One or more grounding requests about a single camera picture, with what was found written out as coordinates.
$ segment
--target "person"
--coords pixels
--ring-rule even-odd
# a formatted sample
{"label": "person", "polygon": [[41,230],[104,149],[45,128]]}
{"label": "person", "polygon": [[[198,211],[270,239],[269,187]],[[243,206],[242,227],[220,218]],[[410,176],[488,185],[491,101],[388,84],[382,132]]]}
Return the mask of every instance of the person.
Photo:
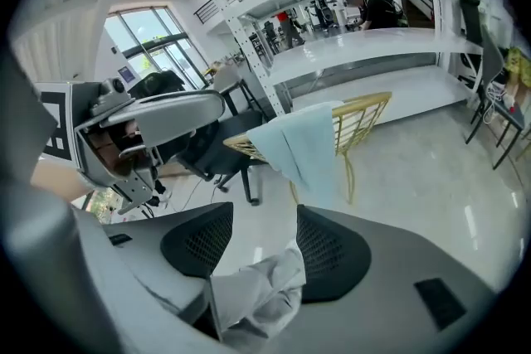
{"label": "person", "polygon": [[348,7],[357,7],[361,20],[355,23],[362,30],[398,27],[397,13],[388,0],[345,0]]}
{"label": "person", "polygon": [[293,39],[297,40],[299,45],[304,45],[305,40],[300,36],[299,32],[293,25],[293,22],[290,20],[290,17],[283,11],[276,16],[280,22],[280,27],[284,32],[284,37],[288,45],[288,49],[293,47]]}

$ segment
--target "gold chair frame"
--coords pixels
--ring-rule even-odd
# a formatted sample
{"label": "gold chair frame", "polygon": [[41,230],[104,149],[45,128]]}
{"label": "gold chair frame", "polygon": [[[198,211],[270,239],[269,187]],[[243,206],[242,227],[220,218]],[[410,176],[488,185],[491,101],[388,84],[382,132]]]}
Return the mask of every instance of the gold chair frame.
{"label": "gold chair frame", "polygon": [[[342,154],[345,161],[349,204],[352,204],[354,194],[354,171],[352,163],[348,159],[348,150],[367,137],[390,99],[391,92],[375,93],[347,99],[344,101],[344,105],[332,109],[335,154],[336,157]],[[223,143],[229,148],[249,155],[251,158],[267,162],[245,133],[227,138]],[[290,189],[295,202],[299,203],[293,182],[290,182]]]}

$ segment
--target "mesh backrest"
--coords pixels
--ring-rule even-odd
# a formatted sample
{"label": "mesh backrest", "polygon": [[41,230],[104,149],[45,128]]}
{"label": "mesh backrest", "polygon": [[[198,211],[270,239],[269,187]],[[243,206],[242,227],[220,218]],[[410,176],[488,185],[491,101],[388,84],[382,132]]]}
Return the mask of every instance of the mesh backrest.
{"label": "mesh backrest", "polygon": [[232,203],[211,207],[211,210],[171,229],[160,242],[164,258],[187,276],[210,276],[231,240]]}
{"label": "mesh backrest", "polygon": [[304,205],[297,206],[297,245],[304,260],[303,303],[333,301],[352,290],[371,264],[365,239]]}
{"label": "mesh backrest", "polygon": [[192,233],[185,242],[186,250],[209,269],[214,270],[231,240],[232,217],[225,214]]}
{"label": "mesh backrest", "polygon": [[297,245],[305,253],[304,268],[309,280],[338,268],[339,261],[345,256],[344,247],[334,234],[307,220],[299,223]]}
{"label": "mesh backrest", "polygon": [[481,36],[483,37],[483,81],[486,87],[504,68],[504,58],[485,25],[481,26]]}

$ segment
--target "tiled floor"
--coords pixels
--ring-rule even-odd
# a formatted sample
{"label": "tiled floor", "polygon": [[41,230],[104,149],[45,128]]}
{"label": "tiled floor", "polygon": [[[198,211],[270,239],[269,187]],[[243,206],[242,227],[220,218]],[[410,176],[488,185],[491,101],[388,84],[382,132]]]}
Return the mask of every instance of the tiled floor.
{"label": "tiled floor", "polygon": [[[338,199],[324,207],[423,235],[500,291],[528,244],[531,158],[515,163],[522,148],[517,146],[493,171],[502,148],[495,149],[486,126],[465,145],[470,116],[460,104],[377,126],[349,153],[356,177],[353,204]],[[337,169],[343,182],[339,158]],[[234,203],[232,239],[215,274],[278,253],[295,235],[287,180],[269,166],[252,168],[250,178],[253,196],[262,200],[256,207],[246,202],[239,176],[227,185],[227,194],[215,191],[213,197],[212,182],[195,176],[164,182],[173,184],[172,205],[155,214],[178,213],[188,198],[187,208],[211,200]],[[320,206],[308,194],[299,195],[301,202]],[[144,217],[131,211],[126,218]]]}

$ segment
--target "black chair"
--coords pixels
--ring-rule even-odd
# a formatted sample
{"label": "black chair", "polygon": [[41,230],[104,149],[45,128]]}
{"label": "black chair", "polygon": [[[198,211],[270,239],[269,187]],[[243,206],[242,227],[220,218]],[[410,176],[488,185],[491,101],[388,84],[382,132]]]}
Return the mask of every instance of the black chair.
{"label": "black chair", "polygon": [[496,111],[504,119],[507,120],[507,126],[505,127],[504,132],[501,134],[498,142],[496,143],[496,147],[498,147],[504,140],[504,137],[507,134],[507,131],[509,130],[509,127],[511,125],[516,128],[516,134],[514,135],[513,140],[511,140],[507,149],[505,149],[502,156],[494,165],[493,169],[495,170],[509,154],[510,150],[516,143],[519,135],[524,130],[525,122],[524,115],[522,114],[522,110],[520,109],[518,104],[514,104],[514,110],[511,112],[505,107],[503,100],[495,100],[490,98],[487,92],[487,87],[494,80],[494,78],[503,70],[504,58],[499,52],[498,47],[495,45],[494,41],[492,40],[492,37],[489,34],[489,31],[486,29],[485,26],[481,26],[481,35],[483,38],[483,74],[481,76],[480,87],[478,89],[480,105],[475,111],[471,123],[474,123],[476,119],[478,119],[478,122],[472,130],[470,136],[466,139],[466,144],[468,144],[469,141],[475,136],[481,126],[481,123],[483,123],[483,116],[485,114],[485,111],[492,105],[494,111]]}
{"label": "black chair", "polygon": [[209,124],[197,130],[197,134],[190,138],[188,147],[178,153],[176,159],[207,182],[217,174],[222,175],[223,178],[216,181],[216,184],[217,188],[224,193],[228,192],[224,185],[240,172],[246,199],[251,205],[257,206],[260,200],[251,197],[247,169],[250,165],[263,162],[252,160],[244,153],[225,146],[223,140],[258,127],[262,125],[262,122],[262,114],[251,110],[224,121]]}

